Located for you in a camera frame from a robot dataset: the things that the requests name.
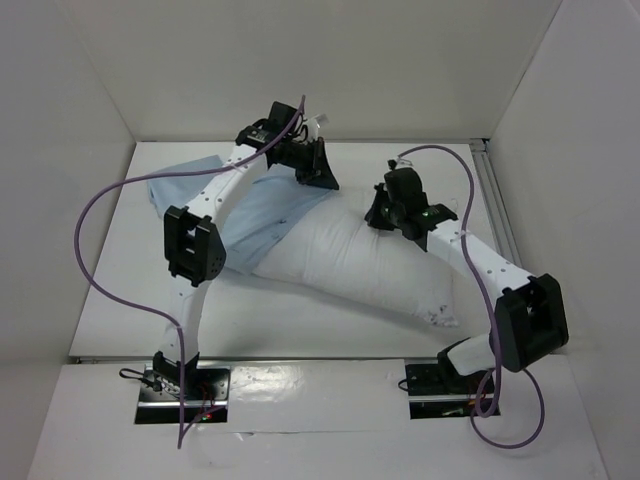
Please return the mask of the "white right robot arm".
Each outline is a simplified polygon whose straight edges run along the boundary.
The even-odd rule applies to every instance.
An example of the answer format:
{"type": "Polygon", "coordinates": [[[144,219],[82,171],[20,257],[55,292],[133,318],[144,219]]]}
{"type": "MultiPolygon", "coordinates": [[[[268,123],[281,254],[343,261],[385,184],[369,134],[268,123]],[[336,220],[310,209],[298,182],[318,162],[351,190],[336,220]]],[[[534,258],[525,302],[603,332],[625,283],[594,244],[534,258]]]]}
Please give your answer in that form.
{"type": "Polygon", "coordinates": [[[443,204],[429,204],[418,173],[410,167],[384,175],[365,220],[373,228],[398,230],[421,250],[455,271],[481,281],[494,315],[488,334],[462,340],[438,354],[436,379],[460,391],[472,374],[495,366],[519,372],[566,345],[568,325],[560,285],[549,274],[534,276],[510,263],[475,235],[443,204]]]}

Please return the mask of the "aluminium frame rail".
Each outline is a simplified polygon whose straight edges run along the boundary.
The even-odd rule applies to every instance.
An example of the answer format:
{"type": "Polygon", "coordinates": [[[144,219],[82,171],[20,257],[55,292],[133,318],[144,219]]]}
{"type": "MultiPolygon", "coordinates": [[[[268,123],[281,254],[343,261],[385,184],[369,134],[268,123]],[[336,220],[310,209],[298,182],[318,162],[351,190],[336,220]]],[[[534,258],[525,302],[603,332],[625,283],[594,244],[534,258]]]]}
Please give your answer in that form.
{"type": "Polygon", "coordinates": [[[505,202],[498,184],[487,139],[472,139],[470,151],[478,175],[485,206],[498,252],[511,263],[521,267],[515,236],[511,228],[505,202]]]}

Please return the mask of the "white pillow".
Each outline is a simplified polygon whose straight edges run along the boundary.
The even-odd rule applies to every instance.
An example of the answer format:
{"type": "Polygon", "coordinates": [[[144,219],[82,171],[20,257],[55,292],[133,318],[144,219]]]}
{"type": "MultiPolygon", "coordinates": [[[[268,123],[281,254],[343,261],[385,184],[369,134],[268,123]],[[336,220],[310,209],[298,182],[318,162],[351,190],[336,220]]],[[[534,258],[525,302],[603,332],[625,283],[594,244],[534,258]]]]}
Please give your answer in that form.
{"type": "Polygon", "coordinates": [[[253,270],[436,327],[456,327],[451,268],[397,231],[367,225],[373,193],[348,188],[311,208],[253,270]]]}

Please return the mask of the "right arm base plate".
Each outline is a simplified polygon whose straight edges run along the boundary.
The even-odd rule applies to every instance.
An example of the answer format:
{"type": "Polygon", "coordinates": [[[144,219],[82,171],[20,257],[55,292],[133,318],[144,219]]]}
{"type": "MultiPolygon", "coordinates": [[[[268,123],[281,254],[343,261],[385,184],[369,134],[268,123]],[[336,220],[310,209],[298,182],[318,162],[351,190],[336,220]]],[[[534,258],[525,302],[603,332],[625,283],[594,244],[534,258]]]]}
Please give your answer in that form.
{"type": "Polygon", "coordinates": [[[488,408],[495,393],[490,378],[477,401],[478,387],[486,370],[460,376],[446,372],[435,357],[404,360],[404,375],[397,387],[407,396],[411,420],[468,418],[477,403],[488,408]]]}

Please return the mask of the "light blue pillowcase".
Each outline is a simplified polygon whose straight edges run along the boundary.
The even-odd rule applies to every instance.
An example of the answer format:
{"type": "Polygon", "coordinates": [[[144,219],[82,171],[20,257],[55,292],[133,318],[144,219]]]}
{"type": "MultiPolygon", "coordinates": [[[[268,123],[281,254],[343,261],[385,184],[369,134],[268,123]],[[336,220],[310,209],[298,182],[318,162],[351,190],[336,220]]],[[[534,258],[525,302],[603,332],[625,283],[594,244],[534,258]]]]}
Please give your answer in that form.
{"type": "MultiPolygon", "coordinates": [[[[162,217],[171,206],[183,207],[213,178],[211,174],[175,177],[175,172],[217,169],[223,160],[212,155],[161,170],[166,178],[147,182],[150,203],[162,217]]],[[[256,179],[247,195],[236,204],[220,236],[226,250],[225,267],[250,274],[289,231],[331,191],[297,183],[294,172],[275,165],[256,179]]]]}

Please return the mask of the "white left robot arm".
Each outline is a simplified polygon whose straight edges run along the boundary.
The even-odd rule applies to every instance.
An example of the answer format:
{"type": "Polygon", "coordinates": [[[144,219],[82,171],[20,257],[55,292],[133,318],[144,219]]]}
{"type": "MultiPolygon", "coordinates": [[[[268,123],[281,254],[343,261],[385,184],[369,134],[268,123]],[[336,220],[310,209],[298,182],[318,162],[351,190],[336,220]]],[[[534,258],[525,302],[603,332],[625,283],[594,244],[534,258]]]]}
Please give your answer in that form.
{"type": "Polygon", "coordinates": [[[221,230],[251,184],[274,165],[288,167],[301,186],[339,187],[326,156],[320,128],[323,115],[273,103],[268,117],[241,130],[220,173],[183,207],[163,217],[164,255],[171,274],[170,325],[153,357],[154,374],[176,399],[199,390],[198,333],[207,290],[222,272],[227,251],[221,230]]]}

